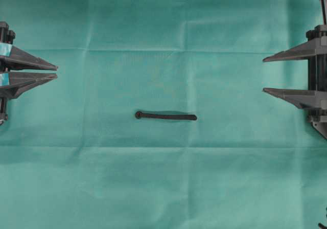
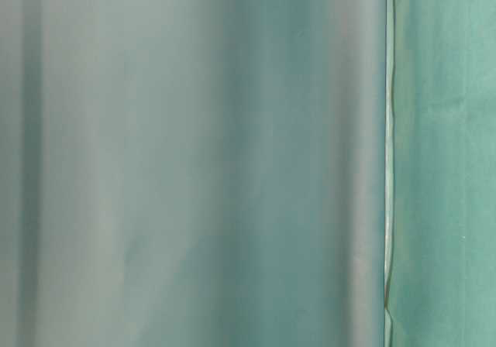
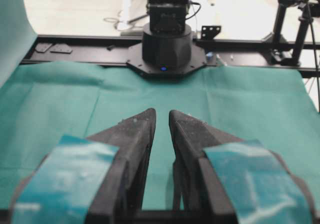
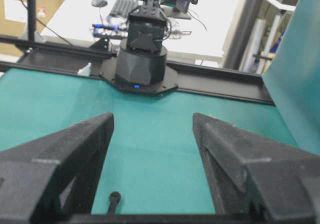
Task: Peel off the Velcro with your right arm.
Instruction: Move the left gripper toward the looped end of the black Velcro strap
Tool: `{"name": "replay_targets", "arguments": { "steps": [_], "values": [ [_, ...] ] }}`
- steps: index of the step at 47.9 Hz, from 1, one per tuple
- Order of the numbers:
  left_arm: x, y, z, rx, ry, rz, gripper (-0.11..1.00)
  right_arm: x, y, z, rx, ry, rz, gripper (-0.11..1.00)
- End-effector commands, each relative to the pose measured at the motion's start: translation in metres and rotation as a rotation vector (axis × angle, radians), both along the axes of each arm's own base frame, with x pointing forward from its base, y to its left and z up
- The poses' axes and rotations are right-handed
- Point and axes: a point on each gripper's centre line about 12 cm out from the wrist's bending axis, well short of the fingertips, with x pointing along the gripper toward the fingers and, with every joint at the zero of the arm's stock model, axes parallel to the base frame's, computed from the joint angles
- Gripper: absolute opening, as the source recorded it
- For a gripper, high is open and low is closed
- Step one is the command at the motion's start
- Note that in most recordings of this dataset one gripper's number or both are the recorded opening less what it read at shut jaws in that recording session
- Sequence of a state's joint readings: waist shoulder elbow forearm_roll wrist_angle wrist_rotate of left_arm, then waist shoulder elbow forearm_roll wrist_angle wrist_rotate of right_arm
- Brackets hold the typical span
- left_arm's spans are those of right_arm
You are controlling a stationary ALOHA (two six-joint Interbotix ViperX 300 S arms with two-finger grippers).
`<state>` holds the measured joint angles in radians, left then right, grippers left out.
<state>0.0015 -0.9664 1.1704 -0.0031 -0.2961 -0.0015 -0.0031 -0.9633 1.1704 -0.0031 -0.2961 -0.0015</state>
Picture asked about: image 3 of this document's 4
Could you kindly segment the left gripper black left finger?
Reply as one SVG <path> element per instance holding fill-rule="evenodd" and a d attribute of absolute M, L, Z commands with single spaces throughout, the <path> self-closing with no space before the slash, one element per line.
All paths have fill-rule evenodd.
<path fill-rule="evenodd" d="M 70 135 L 17 189 L 12 224 L 113 224 L 142 207 L 156 111 L 86 138 Z"/>

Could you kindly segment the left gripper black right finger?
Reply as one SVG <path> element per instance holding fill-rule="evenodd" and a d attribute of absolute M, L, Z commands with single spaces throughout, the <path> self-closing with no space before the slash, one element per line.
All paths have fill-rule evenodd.
<path fill-rule="evenodd" d="M 206 223 L 238 224 L 239 217 L 205 148 L 220 147 L 243 139 L 217 129 L 178 110 L 169 112 L 173 163 L 173 210 L 199 214 Z"/>

